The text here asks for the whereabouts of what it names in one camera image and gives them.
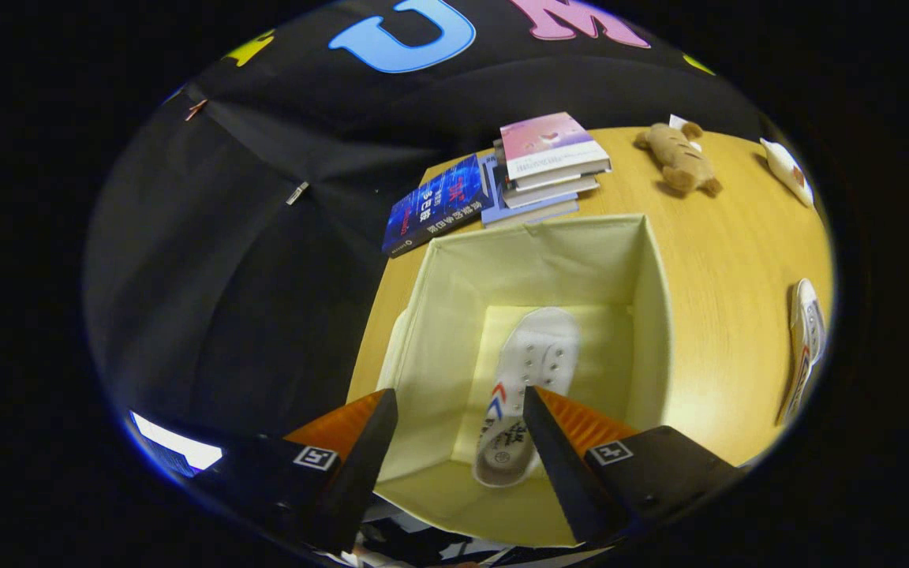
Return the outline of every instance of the storage box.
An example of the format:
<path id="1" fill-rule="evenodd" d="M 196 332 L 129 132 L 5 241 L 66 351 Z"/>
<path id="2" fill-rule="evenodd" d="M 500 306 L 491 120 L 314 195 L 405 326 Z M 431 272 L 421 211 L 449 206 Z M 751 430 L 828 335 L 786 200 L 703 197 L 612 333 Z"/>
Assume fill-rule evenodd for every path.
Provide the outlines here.
<path id="1" fill-rule="evenodd" d="M 660 424 L 671 309 L 643 215 L 552 220 L 430 241 L 397 319 L 378 388 L 399 420 L 376 493 L 455 533 L 530 547 L 577 544 L 544 468 L 512 488 L 470 470 L 499 353 L 521 317 L 573 313 L 580 358 L 569 396 L 639 429 Z"/>

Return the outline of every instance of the wooden table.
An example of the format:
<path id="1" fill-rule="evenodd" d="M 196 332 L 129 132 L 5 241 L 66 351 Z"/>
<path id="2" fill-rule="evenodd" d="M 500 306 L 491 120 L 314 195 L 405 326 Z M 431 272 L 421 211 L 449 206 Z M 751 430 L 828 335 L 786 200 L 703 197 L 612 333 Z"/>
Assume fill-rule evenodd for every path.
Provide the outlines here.
<path id="1" fill-rule="evenodd" d="M 754 141 L 705 133 L 697 142 L 724 191 L 675 197 L 648 151 L 643 127 L 592 130 L 612 157 L 601 188 L 566 216 L 645 213 L 671 294 L 675 360 L 664 423 L 739 465 L 780 434 L 775 425 L 792 371 L 791 287 L 812 281 L 824 319 L 833 299 L 829 235 L 767 168 Z M 429 179 L 457 159 L 428 169 Z M 455 233 L 482 230 L 477 220 Z M 426 245 L 388 262 L 364 331 L 349 400 L 374 391 L 392 326 L 409 303 Z"/>

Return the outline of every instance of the stuffed toy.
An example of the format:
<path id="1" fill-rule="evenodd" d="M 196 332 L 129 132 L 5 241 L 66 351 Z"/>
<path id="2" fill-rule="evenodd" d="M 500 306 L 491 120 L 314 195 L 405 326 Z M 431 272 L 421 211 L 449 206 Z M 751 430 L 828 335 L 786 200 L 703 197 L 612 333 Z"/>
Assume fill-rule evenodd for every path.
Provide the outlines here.
<path id="1" fill-rule="evenodd" d="M 646 133 L 638 134 L 636 147 L 652 150 L 654 158 L 663 166 L 661 175 L 668 187 L 683 193 L 700 189 L 713 196 L 723 189 L 714 177 L 714 166 L 703 152 L 690 144 L 690 139 L 703 136 L 703 133 L 695 122 L 687 122 L 682 130 L 657 123 Z"/>

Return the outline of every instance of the book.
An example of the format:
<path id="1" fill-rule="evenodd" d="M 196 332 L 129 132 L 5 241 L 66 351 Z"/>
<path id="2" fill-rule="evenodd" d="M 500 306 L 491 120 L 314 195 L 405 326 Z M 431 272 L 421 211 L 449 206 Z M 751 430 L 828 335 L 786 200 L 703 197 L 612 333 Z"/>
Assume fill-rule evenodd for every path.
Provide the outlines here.
<path id="1" fill-rule="evenodd" d="M 504 168 L 495 155 L 487 155 L 486 159 L 483 159 L 486 182 L 493 195 L 493 205 L 483 209 L 483 226 L 487 229 L 524 222 L 539 222 L 578 210 L 576 193 L 559 195 L 516 209 L 509 208 L 502 198 L 507 187 L 502 169 Z"/>
<path id="2" fill-rule="evenodd" d="M 392 206 L 382 251 L 391 258 L 464 226 L 493 205 L 475 154 L 433 177 Z"/>
<path id="3" fill-rule="evenodd" d="M 595 189 L 596 187 L 599 187 L 599 183 L 598 180 L 595 179 L 595 176 L 583 176 L 578 177 L 578 179 L 528 191 L 507 191 L 504 193 L 503 197 L 504 203 L 507 204 L 508 207 L 519 208 L 535 204 L 535 202 L 544 199 L 551 199 L 552 197 L 566 195 L 568 193 L 577 194 L 581 193 L 581 191 Z"/>
<path id="4" fill-rule="evenodd" d="M 566 112 L 501 126 L 500 139 L 518 191 L 612 171 L 609 154 Z"/>

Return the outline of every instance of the white sneaker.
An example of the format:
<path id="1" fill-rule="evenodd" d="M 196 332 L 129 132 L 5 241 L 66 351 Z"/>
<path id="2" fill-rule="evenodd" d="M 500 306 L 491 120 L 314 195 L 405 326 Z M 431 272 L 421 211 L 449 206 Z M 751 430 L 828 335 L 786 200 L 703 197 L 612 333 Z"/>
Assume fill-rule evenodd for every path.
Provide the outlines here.
<path id="1" fill-rule="evenodd" d="M 497 380 L 479 436 L 472 475 L 487 488 L 523 482 L 538 453 L 522 417 L 524 388 L 567 395 L 578 362 L 581 328 L 570 313 L 544 307 L 522 317 L 500 351 Z"/>

